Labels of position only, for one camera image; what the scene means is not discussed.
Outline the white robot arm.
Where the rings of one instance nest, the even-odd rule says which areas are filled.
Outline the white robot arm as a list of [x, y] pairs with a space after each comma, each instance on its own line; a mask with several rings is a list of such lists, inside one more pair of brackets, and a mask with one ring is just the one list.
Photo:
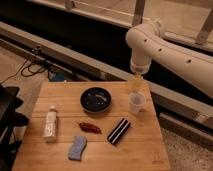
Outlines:
[[213, 57], [169, 43], [162, 34], [159, 22], [155, 21], [128, 30], [126, 42], [131, 48], [131, 71], [146, 74], [154, 60], [213, 98]]

